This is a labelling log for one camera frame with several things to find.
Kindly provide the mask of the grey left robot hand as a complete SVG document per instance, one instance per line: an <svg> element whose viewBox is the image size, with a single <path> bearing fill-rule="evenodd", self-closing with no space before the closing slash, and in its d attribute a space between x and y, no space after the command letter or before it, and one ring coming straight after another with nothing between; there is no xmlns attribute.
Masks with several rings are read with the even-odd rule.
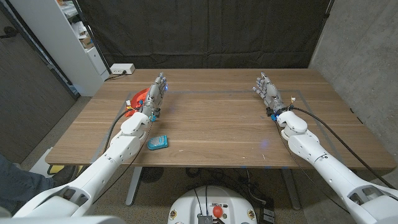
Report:
<svg viewBox="0 0 398 224"><path fill-rule="evenodd" d="M141 109L141 113L147 115L151 121L155 121L160 116L160 107L167 90L167 79L164 77L164 73L160 72L150 86Z"/></svg>

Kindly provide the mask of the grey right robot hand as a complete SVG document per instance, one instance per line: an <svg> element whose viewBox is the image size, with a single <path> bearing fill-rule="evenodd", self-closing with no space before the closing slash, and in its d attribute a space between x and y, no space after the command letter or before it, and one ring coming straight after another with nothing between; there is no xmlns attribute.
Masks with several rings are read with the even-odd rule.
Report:
<svg viewBox="0 0 398 224"><path fill-rule="evenodd" d="M267 116L271 117L273 121L276 121L278 116L288 111L289 107L284 104L280 91L264 72L261 72L261 76L257 77L256 86L252 89L263 100Z"/></svg>

